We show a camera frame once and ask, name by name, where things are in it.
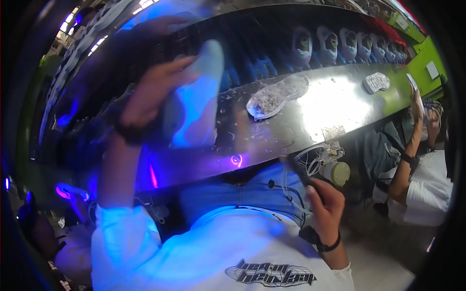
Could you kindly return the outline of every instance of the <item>shoe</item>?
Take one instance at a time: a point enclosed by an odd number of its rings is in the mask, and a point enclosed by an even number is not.
[[[185,70],[200,77],[178,88],[164,105],[163,132],[171,148],[211,147],[217,138],[217,95],[224,69],[220,43],[208,40],[197,60]]]
[[[368,34],[359,32],[356,35],[357,38],[357,55],[363,60],[368,61],[370,59],[370,53],[372,51],[372,39]]]
[[[303,96],[308,89],[309,80],[304,74],[290,75],[254,93],[246,104],[246,110],[254,117],[254,120],[272,117],[285,106],[288,100]]]
[[[392,63],[395,61],[395,52],[397,51],[397,46],[394,42],[385,42],[385,57],[387,60]]]
[[[385,57],[385,40],[382,37],[378,37],[375,34],[370,34],[370,38],[372,39],[372,45],[374,47],[374,49],[372,50],[374,52],[374,55],[379,60],[383,60]]]
[[[357,36],[351,30],[340,29],[341,49],[339,53],[347,60],[354,60],[357,54]]]
[[[335,64],[338,56],[338,38],[335,33],[325,26],[319,26],[317,29],[317,37],[320,41],[320,59],[326,64]]]
[[[298,67],[309,64],[312,55],[312,37],[309,31],[301,26],[293,33],[292,63]]]
[[[374,94],[378,90],[387,90],[390,88],[390,79],[384,74],[377,72],[367,76],[363,84],[370,94]]]
[[[401,45],[401,43],[396,43],[396,48],[397,48],[397,52],[395,53],[395,60],[403,63],[404,62],[403,46]]]

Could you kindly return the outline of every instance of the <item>jeans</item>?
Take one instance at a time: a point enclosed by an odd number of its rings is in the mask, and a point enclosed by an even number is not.
[[[180,194],[180,205],[186,222],[191,226],[209,211],[223,206],[238,205],[254,206],[280,213],[302,227],[305,213],[290,202],[281,187],[277,187],[277,185],[282,186],[283,171],[284,167],[280,162],[260,170],[245,186],[223,183],[218,177],[213,177],[185,187]],[[275,187],[269,188],[270,180],[274,181]],[[287,186],[291,199],[308,210],[310,205],[304,199],[306,191],[294,172],[288,173]]]

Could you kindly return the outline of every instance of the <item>white label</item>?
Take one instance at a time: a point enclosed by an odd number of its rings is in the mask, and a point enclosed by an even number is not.
[[[408,23],[401,15],[398,15],[396,22],[398,23],[399,26],[401,26],[403,30],[406,30],[409,27]]]

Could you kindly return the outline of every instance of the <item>bracelet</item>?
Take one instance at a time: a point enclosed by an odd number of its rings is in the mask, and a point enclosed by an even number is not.
[[[317,250],[319,251],[319,253],[326,253],[329,251],[333,251],[340,244],[341,240],[342,240],[342,235],[340,234],[340,231],[338,231],[338,238],[336,239],[336,243],[334,243],[332,246],[327,246],[322,243],[316,244]]]

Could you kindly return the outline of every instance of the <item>wrist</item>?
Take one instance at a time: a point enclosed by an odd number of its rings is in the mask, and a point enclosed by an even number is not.
[[[324,244],[326,246],[332,246],[338,240],[338,230],[334,231],[330,235],[325,235],[325,236],[320,236],[319,235],[319,238],[320,238],[322,244]]]

